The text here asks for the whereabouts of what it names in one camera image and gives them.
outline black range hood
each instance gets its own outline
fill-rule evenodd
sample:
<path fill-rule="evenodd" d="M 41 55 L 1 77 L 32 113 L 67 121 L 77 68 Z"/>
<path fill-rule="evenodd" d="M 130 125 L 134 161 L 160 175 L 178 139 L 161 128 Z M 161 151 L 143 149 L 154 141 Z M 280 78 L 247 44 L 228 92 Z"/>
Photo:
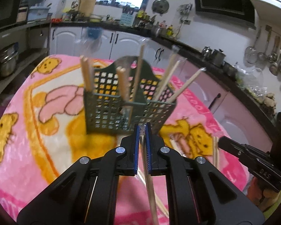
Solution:
<path fill-rule="evenodd" d="M 195 0 L 195 4 L 198 14 L 255 28 L 255 11 L 250 0 Z"/>

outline silver screw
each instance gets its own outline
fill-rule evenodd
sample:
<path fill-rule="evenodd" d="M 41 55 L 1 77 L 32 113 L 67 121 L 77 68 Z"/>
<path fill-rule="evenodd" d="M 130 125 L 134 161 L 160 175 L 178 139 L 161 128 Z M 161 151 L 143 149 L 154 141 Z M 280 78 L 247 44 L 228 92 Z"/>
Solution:
<path fill-rule="evenodd" d="M 121 154 L 121 153 L 124 153 L 124 152 L 125 152 L 125 148 L 124 148 L 124 147 L 118 147 L 118 148 L 116 148 L 116 153 Z"/>
<path fill-rule="evenodd" d="M 161 151 L 162 153 L 169 153 L 169 152 L 170 152 L 170 148 L 164 146 L 164 147 L 161 147 L 161 148 L 160 148 L 160 151 Z"/>
<path fill-rule="evenodd" d="M 206 159 L 204 157 L 198 157 L 197 162 L 200 164 L 204 164 L 206 162 Z"/>
<path fill-rule="evenodd" d="M 89 159 L 88 159 L 87 157 L 81 157 L 80 160 L 79 160 L 79 162 L 80 162 L 81 164 L 87 164 L 87 163 L 89 162 Z"/>

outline tablecloth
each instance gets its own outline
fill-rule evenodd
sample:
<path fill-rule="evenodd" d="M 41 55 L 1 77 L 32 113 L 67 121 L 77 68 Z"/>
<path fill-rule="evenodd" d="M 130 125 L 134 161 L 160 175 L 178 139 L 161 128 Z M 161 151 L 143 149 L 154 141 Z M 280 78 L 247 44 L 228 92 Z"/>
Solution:
<path fill-rule="evenodd" d="M 112 61 L 95 59 L 95 67 Z M 153 68 L 161 77 L 164 70 Z M 183 85 L 171 79 L 175 90 Z M 160 131 L 174 138 L 188 157 L 212 161 L 212 135 L 227 135 L 208 108 L 188 89 Z M 0 119 L 0 203 L 16 220 L 19 211 L 81 156 L 97 158 L 120 136 L 86 135 L 83 79 L 78 57 L 51 55 L 26 79 Z M 240 190 L 249 173 L 238 159 L 220 150 L 220 171 Z M 167 206 L 165 177 L 154 177 L 155 192 Z M 158 211 L 160 224 L 169 221 Z M 146 188 L 138 177 L 120 177 L 115 224 L 150 224 Z"/>

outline table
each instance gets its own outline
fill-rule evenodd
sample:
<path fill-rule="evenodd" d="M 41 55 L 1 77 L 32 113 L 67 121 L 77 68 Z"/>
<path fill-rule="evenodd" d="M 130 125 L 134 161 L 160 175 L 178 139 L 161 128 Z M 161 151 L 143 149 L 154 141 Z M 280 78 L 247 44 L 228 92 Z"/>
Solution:
<path fill-rule="evenodd" d="M 96 59 L 94 66 L 111 63 Z M 159 77 L 164 72 L 160 68 L 153 71 Z M 182 84 L 172 77 L 173 88 Z M 186 89 L 177 102 L 160 135 L 170 147 L 171 135 L 186 156 L 203 155 L 212 161 L 211 137 L 227 135 L 225 129 L 190 90 Z M 0 120 L 0 203 L 16 220 L 19 211 L 78 158 L 103 156 L 121 137 L 86 135 L 79 58 L 45 58 L 14 95 Z M 219 169 L 243 190 L 249 173 L 236 157 L 220 150 Z M 167 206 L 165 177 L 154 177 L 153 181 L 156 194 Z M 160 211 L 158 217 L 160 224 L 168 224 Z M 120 177 L 115 224 L 149 224 L 149 220 L 145 186 L 137 176 Z"/>

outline pink cartoon shape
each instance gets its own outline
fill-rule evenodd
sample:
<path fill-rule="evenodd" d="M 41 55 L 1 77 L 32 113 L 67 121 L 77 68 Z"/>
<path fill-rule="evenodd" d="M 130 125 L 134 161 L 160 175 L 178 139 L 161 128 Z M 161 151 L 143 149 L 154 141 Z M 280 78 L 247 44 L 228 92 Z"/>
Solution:
<path fill-rule="evenodd" d="M 83 87 L 61 86 L 49 92 L 45 102 L 39 113 L 41 123 L 47 122 L 57 113 L 77 115 L 83 109 Z"/>

